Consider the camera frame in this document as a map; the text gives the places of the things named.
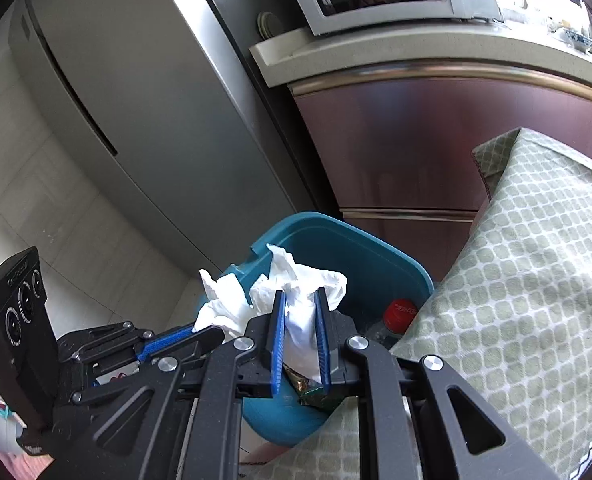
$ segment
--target patterned cloth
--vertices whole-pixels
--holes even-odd
[[[592,440],[592,160],[526,129],[473,154],[489,208],[392,353],[445,358],[567,478]],[[259,478],[357,479],[343,456],[319,463],[357,435],[354,412],[346,401]]]

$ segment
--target metal screw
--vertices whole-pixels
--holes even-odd
[[[369,346],[369,340],[361,335],[350,337],[347,343],[354,350],[364,350]]]
[[[162,372],[173,372],[178,366],[178,359],[175,357],[163,357],[158,361],[158,369]]]
[[[433,372],[437,372],[438,370],[442,369],[442,359],[438,357],[438,355],[428,355],[425,359],[423,359],[423,364],[425,368]]]
[[[234,346],[238,350],[249,350],[253,348],[253,339],[250,337],[239,337],[238,339],[234,339]]]

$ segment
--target bottle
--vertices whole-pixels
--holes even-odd
[[[382,320],[369,327],[365,337],[389,350],[407,331],[417,313],[418,309],[411,301],[394,300],[385,310]]]

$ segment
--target trash can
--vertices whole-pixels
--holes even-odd
[[[337,270],[347,277],[347,295],[338,306],[351,316],[359,332],[380,319],[397,298],[407,298],[419,308],[433,292],[427,271],[405,253],[382,240],[329,216],[305,212],[278,222],[252,246],[247,260],[231,265],[249,298],[249,289],[261,274],[269,274],[271,252],[267,244],[283,247],[297,264]],[[300,406],[286,377],[273,399],[244,399],[243,416],[253,431],[281,446],[294,446],[317,430],[327,414]]]

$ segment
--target countertop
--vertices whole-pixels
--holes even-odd
[[[421,59],[500,62],[592,86],[592,54],[502,24],[402,23],[322,37],[299,28],[258,43],[250,51],[270,87],[346,68]]]

